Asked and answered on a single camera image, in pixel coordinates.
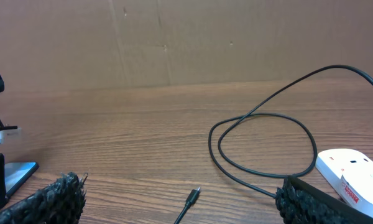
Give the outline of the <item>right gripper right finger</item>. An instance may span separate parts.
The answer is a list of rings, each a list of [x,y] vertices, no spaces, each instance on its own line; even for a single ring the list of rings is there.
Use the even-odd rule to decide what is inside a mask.
[[[373,218],[294,177],[284,179],[275,204],[286,224],[373,224]]]

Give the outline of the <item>blue screen Galaxy smartphone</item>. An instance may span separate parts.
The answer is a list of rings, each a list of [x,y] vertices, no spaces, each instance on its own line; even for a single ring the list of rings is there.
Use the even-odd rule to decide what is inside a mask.
[[[4,180],[7,197],[12,197],[38,168],[37,162],[12,162],[6,164],[4,166]]]

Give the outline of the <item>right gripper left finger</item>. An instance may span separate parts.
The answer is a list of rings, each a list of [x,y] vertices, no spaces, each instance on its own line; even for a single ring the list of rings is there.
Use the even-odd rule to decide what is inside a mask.
[[[52,184],[0,212],[0,224],[78,224],[88,174],[63,174]]]

